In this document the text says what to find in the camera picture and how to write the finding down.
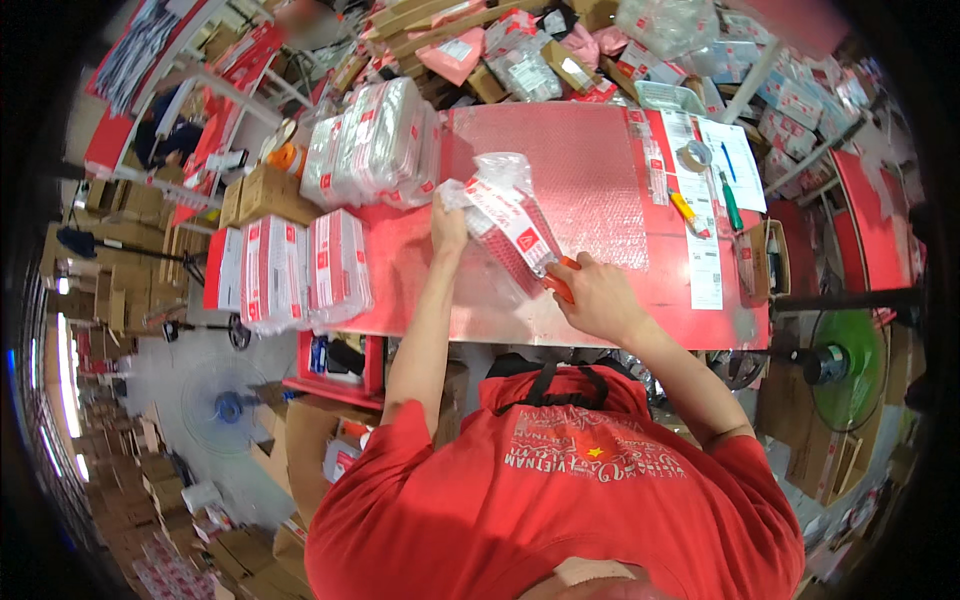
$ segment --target packing tape roll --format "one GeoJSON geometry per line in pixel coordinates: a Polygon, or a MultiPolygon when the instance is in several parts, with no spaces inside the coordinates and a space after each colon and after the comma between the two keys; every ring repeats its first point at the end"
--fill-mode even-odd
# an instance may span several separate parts
{"type": "Polygon", "coordinates": [[[680,149],[680,160],[694,173],[703,173],[713,161],[713,153],[707,144],[691,139],[680,149]]]}

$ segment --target green fan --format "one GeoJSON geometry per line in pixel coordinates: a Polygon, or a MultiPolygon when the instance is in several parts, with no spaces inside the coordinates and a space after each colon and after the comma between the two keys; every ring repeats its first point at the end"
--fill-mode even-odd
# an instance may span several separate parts
{"type": "Polygon", "coordinates": [[[853,431],[873,414],[877,383],[886,376],[885,348],[868,311],[830,311],[817,320],[804,380],[828,427],[853,431]]]}

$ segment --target paper sheet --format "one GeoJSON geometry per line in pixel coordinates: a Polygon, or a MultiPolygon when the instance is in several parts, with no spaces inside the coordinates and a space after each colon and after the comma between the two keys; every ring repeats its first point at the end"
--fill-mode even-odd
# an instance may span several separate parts
{"type": "Polygon", "coordinates": [[[686,229],[686,256],[690,267],[690,308],[723,310],[723,278],[713,202],[705,178],[677,178],[680,193],[698,215],[706,217],[710,237],[697,237],[686,229]]]}
{"type": "Polygon", "coordinates": [[[674,157],[680,194],[694,214],[707,221],[709,238],[697,237],[686,230],[686,256],[690,270],[690,308],[693,310],[723,310],[723,278],[720,273],[720,244],[717,240],[716,218],[707,176],[694,173],[682,166],[677,152],[691,139],[696,139],[690,116],[685,112],[662,110],[663,129],[666,131],[670,154],[674,157]]]}
{"type": "Polygon", "coordinates": [[[708,119],[697,119],[697,122],[704,143],[710,147],[710,151],[713,153],[710,172],[713,174],[715,189],[718,192],[723,189],[720,172],[724,171],[727,173],[727,183],[730,184],[730,189],[733,191],[737,208],[766,212],[767,201],[763,198],[763,184],[760,182],[760,173],[756,170],[754,153],[750,151],[747,134],[743,131],[743,128],[736,125],[714,123],[708,119]],[[730,165],[727,164],[727,157],[723,154],[721,143],[727,146],[730,162],[733,165],[733,171],[736,173],[736,181],[733,180],[730,173],[730,165]]]}

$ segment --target orange handle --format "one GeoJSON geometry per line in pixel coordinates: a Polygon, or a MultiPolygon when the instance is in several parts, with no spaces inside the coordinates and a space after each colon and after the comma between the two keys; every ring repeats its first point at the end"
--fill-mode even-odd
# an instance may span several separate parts
{"type": "MultiPolygon", "coordinates": [[[[565,267],[569,267],[574,271],[580,271],[581,269],[580,263],[570,258],[569,256],[564,256],[563,258],[561,258],[560,264],[564,265],[565,267]]],[[[542,283],[543,287],[545,287],[546,289],[553,290],[557,294],[560,294],[560,297],[563,298],[564,300],[570,302],[571,304],[574,303],[573,293],[570,292],[570,286],[566,285],[566,282],[560,279],[559,277],[554,277],[548,273],[546,274],[546,276],[543,277],[543,279],[540,280],[540,283],[542,283]]]]}

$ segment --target concrete floor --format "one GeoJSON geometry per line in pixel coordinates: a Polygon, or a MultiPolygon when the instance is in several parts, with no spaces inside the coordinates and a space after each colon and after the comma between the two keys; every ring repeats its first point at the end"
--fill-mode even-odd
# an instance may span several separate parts
{"type": "MultiPolygon", "coordinates": [[[[203,311],[198,305],[202,294],[193,290],[187,321],[193,324],[225,323],[226,314],[203,311]]],[[[564,360],[569,348],[508,347],[497,351],[519,351],[529,360],[564,360]]],[[[222,331],[183,332],[170,345],[162,339],[143,339],[140,351],[131,360],[127,379],[125,405],[131,414],[145,411],[155,401],[163,434],[173,451],[182,456],[198,481],[212,479],[224,496],[228,513],[240,522],[257,523],[274,529],[295,510],[293,500],[270,479],[243,448],[250,439],[261,439],[265,432],[249,422],[238,423],[234,430],[211,431],[204,419],[213,415],[215,395],[229,387],[226,379],[236,382],[235,391],[245,391],[244,384],[277,381],[294,373],[296,334],[254,340],[243,352],[235,352],[222,331]]],[[[464,413],[479,408],[477,384],[493,360],[493,349],[487,344],[453,344],[451,358],[469,368],[469,392],[464,413]]],[[[737,399],[753,419],[756,414],[756,392],[744,390],[737,399]]],[[[871,465],[863,481],[843,499],[825,509],[812,498],[786,482],[789,448],[761,436],[767,457],[780,487],[797,514],[801,530],[808,541],[825,530],[835,532],[849,508],[873,486],[882,483],[886,459],[896,444],[902,409],[883,409],[879,434],[871,465]]]]}

